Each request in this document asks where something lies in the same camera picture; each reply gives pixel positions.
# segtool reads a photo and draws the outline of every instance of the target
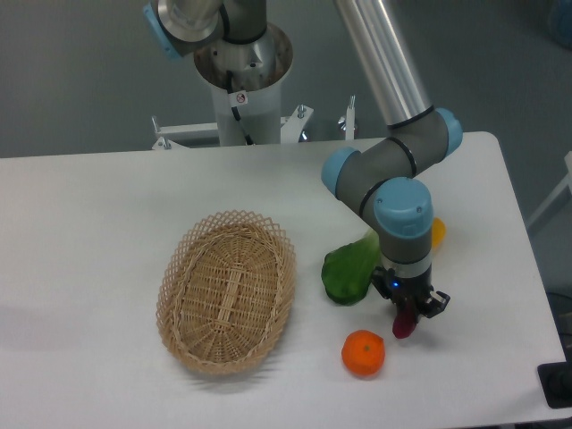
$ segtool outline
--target robotic arm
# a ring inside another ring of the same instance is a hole
[[[413,178],[450,155],[463,131],[451,112],[429,102],[384,1],[334,3],[391,136],[363,154],[351,147],[335,152],[322,181],[379,235],[381,264],[372,283],[397,306],[393,333],[404,338],[421,315],[438,315],[450,300],[431,284],[431,195]]]
[[[372,283],[397,306],[393,332],[404,338],[420,316],[441,313],[450,300],[431,284],[433,207],[428,189],[414,178],[451,154],[463,133],[451,112],[433,108],[388,5],[334,3],[390,137],[364,153],[351,147],[335,152],[324,164],[322,181],[379,235],[382,257]],[[155,0],[145,14],[168,55],[209,47],[211,83],[229,93],[266,88],[290,67],[277,60],[288,45],[268,37],[272,24],[266,22],[265,0]]]

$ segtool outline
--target green vegetable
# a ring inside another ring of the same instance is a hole
[[[328,253],[322,267],[322,282],[328,297],[344,306],[363,299],[379,258],[379,239],[374,230],[369,230],[363,239]]]

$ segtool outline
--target blue joint cap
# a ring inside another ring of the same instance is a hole
[[[358,151],[353,147],[343,147],[331,154],[322,166],[322,183],[335,197],[337,197],[336,186],[341,169],[348,158],[356,152]]]
[[[449,146],[445,156],[449,156],[455,152],[459,146],[461,146],[461,141],[463,141],[463,128],[461,127],[461,122],[458,121],[453,112],[443,109],[442,107],[435,110],[441,115],[447,125],[447,131],[449,132]]]
[[[143,14],[147,18],[147,22],[149,23],[151,30],[153,30],[153,34],[155,34],[156,39],[159,41],[159,45],[161,45],[161,48],[163,49],[167,57],[170,60],[181,59],[179,53],[175,50],[174,47],[172,47],[171,41],[169,40],[167,35],[164,34],[163,27],[161,27],[159,20],[155,16],[155,13],[153,12],[153,6],[151,6],[151,3],[143,7]]]
[[[429,189],[415,179],[390,179],[375,193],[374,214],[380,226],[394,237],[419,238],[433,225]]]

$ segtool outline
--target red object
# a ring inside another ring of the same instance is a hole
[[[398,311],[393,321],[393,335],[402,340],[413,333],[417,326],[415,310],[410,300]]]

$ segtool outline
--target silver metal tube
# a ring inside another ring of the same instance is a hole
[[[431,107],[388,5],[383,0],[334,3],[387,125],[407,121]]]
[[[266,30],[266,0],[226,0],[229,17],[225,40],[232,43],[253,42]]]
[[[198,42],[208,38],[219,20],[223,0],[158,0],[163,26],[177,39]]]

